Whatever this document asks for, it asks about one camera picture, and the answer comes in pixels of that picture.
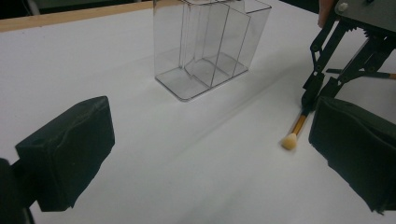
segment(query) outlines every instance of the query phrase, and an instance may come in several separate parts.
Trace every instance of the transparent container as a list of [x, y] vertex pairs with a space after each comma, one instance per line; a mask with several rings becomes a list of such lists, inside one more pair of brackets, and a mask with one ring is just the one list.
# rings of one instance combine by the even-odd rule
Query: transparent container
[[189, 101], [245, 73], [270, 9], [258, 0], [154, 0], [155, 78]]

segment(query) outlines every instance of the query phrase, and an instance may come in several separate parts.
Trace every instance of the clear plastic organizer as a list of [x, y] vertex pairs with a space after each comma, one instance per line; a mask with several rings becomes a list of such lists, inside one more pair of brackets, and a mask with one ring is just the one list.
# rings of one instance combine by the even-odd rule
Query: clear plastic organizer
[[245, 73], [270, 9], [258, 0], [154, 0], [155, 78], [189, 101]]

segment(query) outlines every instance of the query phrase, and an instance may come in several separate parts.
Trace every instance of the table surface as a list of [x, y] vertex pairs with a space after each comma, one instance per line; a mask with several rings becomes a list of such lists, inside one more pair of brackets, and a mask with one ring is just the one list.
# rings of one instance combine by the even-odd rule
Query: table surface
[[[250, 71], [189, 103], [154, 80], [152, 9], [0, 33], [1, 157], [77, 102], [110, 101], [116, 145], [73, 209], [56, 223], [394, 223], [308, 143], [279, 141], [300, 112], [318, 15], [273, 7]], [[342, 68], [364, 42], [347, 33], [329, 62]], [[393, 53], [381, 71], [396, 72]], [[395, 123], [396, 82], [359, 78], [337, 98]]]

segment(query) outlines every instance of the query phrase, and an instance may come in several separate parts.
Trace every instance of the brush bristles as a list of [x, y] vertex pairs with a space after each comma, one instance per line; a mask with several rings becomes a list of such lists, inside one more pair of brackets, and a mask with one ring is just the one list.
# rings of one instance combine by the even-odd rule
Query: brush bristles
[[292, 150], [297, 147], [297, 135], [291, 133], [282, 140], [282, 147], [287, 150]]

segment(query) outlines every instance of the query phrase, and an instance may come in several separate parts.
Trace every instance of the screw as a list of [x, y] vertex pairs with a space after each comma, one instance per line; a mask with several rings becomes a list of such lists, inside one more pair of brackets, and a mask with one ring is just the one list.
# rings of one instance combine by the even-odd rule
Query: screw
[[344, 12], [345, 10], [347, 10], [348, 7], [349, 5], [347, 3], [341, 3], [340, 5], [338, 5], [338, 11]]

